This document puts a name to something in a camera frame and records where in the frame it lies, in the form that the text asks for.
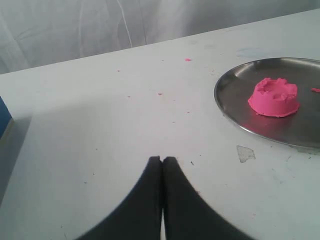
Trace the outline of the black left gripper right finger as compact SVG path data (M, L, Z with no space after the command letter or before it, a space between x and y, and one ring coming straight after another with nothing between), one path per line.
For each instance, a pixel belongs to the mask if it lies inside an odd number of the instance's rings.
M164 225L168 240L249 240L196 192L175 157L162 164Z

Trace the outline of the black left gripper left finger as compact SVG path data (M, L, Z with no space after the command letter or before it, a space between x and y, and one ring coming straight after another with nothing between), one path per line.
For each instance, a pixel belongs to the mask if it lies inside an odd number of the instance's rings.
M148 159L139 180L125 199L80 240L159 240L163 211L163 163Z

